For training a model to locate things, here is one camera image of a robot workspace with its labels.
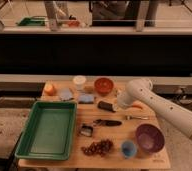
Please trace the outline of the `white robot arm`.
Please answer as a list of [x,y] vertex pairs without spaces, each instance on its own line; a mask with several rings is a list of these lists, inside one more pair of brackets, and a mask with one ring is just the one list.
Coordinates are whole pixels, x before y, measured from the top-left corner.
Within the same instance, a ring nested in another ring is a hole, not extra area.
[[117,105],[122,109],[127,109],[134,101],[139,100],[192,141],[192,111],[156,95],[152,89],[152,81],[148,78],[130,80],[117,96]]

